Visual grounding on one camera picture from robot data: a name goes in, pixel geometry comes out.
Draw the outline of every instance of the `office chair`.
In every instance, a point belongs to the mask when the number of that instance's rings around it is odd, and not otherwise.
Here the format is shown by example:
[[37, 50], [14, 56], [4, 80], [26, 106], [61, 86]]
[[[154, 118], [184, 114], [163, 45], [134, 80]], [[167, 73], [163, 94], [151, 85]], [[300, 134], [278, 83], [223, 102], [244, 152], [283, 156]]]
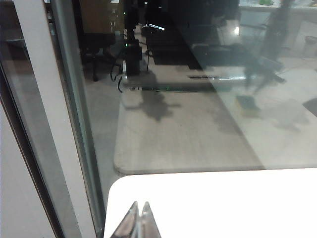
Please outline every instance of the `office chair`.
[[[119, 64], [115, 63], [115, 57], [107, 51], [107, 48], [115, 44], [115, 34], [111, 33], [109, 29], [109, 21], [106, 21], [105, 19], [98, 19], [98, 14], [91, 14], [88, 16], [86, 15], [85, 19], [83, 18], [82, 13], [84, 10], [86, 10], [86, 8], [84, 7], [83, 11], [81, 11], [81, 7], [82, 4], [86, 4], [87, 2], [83, 0], [73, 0], [72, 2], [82, 64], [92, 63], [92, 76], [93, 80], [96, 82], [98, 81], [97, 67], [99, 62], [120, 66]], [[89, 26], [89, 24], [94, 21], [98, 21], [99, 24], [98, 26], [96, 25], [96, 27], [92, 25], [91, 28], [87, 30], [87, 27], [84, 29], [84, 20], [86, 20], [86, 26]], [[101, 49], [103, 49], [103, 54], [99, 55], [98, 52]]]

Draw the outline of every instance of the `metal object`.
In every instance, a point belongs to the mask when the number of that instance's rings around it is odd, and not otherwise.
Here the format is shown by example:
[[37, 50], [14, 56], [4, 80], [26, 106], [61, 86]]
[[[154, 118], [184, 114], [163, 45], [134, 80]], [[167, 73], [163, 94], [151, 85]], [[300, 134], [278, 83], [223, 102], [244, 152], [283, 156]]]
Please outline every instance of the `metal object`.
[[135, 201], [123, 220], [115, 229], [111, 238], [160, 238], [153, 212], [148, 202], [145, 203], [142, 215], [139, 215], [138, 203]]

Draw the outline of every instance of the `black cable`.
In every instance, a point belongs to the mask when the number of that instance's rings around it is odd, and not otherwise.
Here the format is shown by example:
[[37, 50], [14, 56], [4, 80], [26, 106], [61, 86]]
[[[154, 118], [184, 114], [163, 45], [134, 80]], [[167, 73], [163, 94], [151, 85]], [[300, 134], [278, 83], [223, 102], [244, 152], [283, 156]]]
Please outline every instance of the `black cable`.
[[122, 54], [123, 50], [124, 50], [124, 48], [122, 47], [121, 50], [120, 50], [120, 52], [118, 53], [117, 57], [116, 57], [116, 58], [114, 59], [114, 61], [113, 61], [113, 64], [112, 64], [112, 67], [111, 67], [111, 72], [110, 72], [110, 78], [111, 78], [111, 81], [112, 81], [112, 82], [115, 81], [115, 79], [114, 79], [113, 76], [112, 76], [113, 69], [114, 69], [114, 67], [115, 67], [115, 64], [116, 64], [118, 58], [119, 58], [120, 55]]
[[123, 93], [123, 91], [120, 89], [121, 81], [122, 81], [122, 76], [120, 77], [119, 82], [118, 82], [118, 90], [120, 93]]

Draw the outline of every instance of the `white table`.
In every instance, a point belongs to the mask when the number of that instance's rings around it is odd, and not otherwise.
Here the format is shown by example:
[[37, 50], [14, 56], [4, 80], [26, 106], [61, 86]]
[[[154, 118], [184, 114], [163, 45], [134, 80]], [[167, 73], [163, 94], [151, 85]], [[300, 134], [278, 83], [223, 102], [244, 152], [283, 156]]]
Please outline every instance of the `white table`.
[[317, 237], [317, 169], [127, 176], [109, 192], [104, 238], [149, 201], [162, 238]]

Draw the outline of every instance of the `green object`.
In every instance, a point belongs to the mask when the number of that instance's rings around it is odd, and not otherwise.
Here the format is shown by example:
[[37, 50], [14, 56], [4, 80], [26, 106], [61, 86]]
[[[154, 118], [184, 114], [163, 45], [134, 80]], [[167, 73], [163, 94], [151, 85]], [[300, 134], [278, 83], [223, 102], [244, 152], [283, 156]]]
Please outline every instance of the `green object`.
[[260, 0], [259, 1], [259, 4], [260, 5], [266, 5], [266, 6], [271, 6], [271, 5], [273, 5], [273, 1], [272, 0]]

